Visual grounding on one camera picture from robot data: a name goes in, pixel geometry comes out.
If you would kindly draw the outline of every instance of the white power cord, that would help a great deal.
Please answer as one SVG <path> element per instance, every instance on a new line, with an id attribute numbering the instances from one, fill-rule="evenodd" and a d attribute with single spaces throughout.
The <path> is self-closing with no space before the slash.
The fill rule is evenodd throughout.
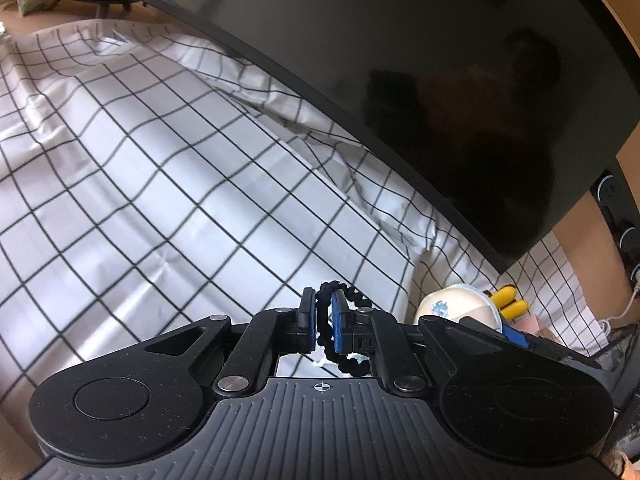
<path id="1" fill-rule="evenodd" d="M 617 319 L 622 319 L 623 317 L 625 317 L 626 313 L 629 312 L 629 309 L 631 308 L 631 305 L 634 304 L 634 300 L 635 300 L 636 296 L 638 295 L 638 292 L 640 292 L 640 276 L 638 276 L 637 272 L 635 272 L 634 274 L 635 274 L 634 277 L 636 279 L 636 285 L 634 286 L 634 291 L 631 293 L 631 298 L 629 299 L 629 303 L 626 304 L 626 308 L 624 309 L 622 314 L 620 314 L 619 316 L 607 317 L 607 319 L 601 319 L 598 322 L 598 325 L 600 326 L 600 328 L 604 332 L 605 336 L 608 336 L 611 333 L 611 323 L 610 323 L 610 321 L 617 320 Z"/>

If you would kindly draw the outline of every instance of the ribbed gray panel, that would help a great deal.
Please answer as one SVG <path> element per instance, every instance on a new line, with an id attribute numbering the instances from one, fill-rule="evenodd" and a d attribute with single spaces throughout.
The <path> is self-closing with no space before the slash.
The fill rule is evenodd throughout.
<path id="1" fill-rule="evenodd" d="M 38 480 L 438 479 L 607 480 L 595 460 L 528 469 L 453 440 L 420 400 L 374 379 L 269 379 L 259 394 L 223 400 L 191 440 L 144 464 L 93 468 L 53 458 Z"/>

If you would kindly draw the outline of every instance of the black screen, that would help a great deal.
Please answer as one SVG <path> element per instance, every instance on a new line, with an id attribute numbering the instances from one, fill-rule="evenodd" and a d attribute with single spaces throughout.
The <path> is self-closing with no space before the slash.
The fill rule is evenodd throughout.
<path id="1" fill-rule="evenodd" d="M 147 0 L 261 66 L 505 270 L 640 119 L 600 0 Z"/>

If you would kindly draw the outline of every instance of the grid pattern cloth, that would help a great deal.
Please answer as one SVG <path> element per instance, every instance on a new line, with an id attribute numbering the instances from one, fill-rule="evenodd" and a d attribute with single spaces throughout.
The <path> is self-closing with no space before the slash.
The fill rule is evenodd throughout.
<path id="1" fill-rule="evenodd" d="M 571 348 L 606 344 L 553 234 L 498 275 L 347 132 L 174 26 L 91 20 L 0 46 L 0 411 L 47 376 L 214 313 L 353 284 L 412 320 L 453 283 L 516 283 Z M 282 376 L 331 376 L 288 356 Z"/>

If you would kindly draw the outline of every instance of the white bowl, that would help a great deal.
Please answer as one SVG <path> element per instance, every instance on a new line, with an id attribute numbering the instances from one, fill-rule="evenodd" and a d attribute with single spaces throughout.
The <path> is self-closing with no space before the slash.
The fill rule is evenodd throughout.
<path id="1" fill-rule="evenodd" d="M 464 283 L 429 294 L 420 302 L 414 324 L 418 324 L 420 316 L 440 316 L 456 323 L 462 317 L 470 316 L 502 333 L 502 320 L 494 302 L 480 290 Z"/>

